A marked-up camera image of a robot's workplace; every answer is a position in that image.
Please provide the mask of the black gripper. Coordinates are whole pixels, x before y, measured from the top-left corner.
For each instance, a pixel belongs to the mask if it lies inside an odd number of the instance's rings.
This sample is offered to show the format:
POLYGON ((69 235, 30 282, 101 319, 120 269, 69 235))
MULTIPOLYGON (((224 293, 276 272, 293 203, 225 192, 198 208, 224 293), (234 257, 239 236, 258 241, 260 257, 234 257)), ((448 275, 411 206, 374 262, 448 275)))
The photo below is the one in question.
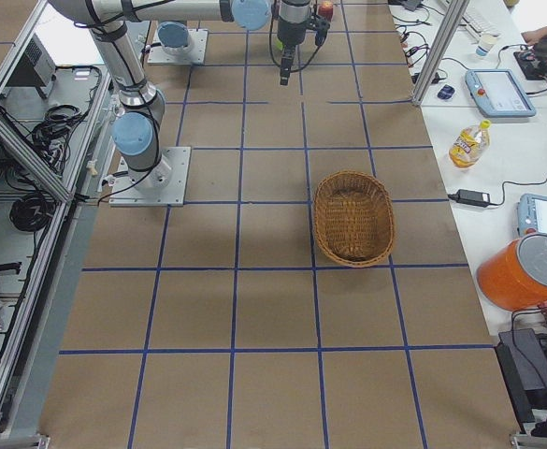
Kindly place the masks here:
POLYGON ((318 15, 310 1, 281 1, 277 37, 281 41, 280 85, 287 85, 292 73, 295 47, 302 44, 306 33, 315 33, 314 43, 322 46, 327 38, 329 20, 318 15))

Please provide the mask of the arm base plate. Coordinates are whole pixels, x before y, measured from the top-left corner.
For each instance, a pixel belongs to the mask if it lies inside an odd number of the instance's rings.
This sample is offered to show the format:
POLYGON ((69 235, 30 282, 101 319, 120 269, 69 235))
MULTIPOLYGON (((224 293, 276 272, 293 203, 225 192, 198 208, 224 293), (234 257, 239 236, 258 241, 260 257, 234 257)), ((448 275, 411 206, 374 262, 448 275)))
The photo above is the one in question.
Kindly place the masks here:
POLYGON ((112 207, 182 207, 192 149, 165 147, 160 163, 149 173, 130 170, 124 158, 118 170, 126 174, 112 183, 114 194, 108 198, 112 207))
POLYGON ((205 63, 209 31, 186 29, 187 36, 175 46, 162 43, 156 34, 148 52, 150 65, 203 65, 205 63))

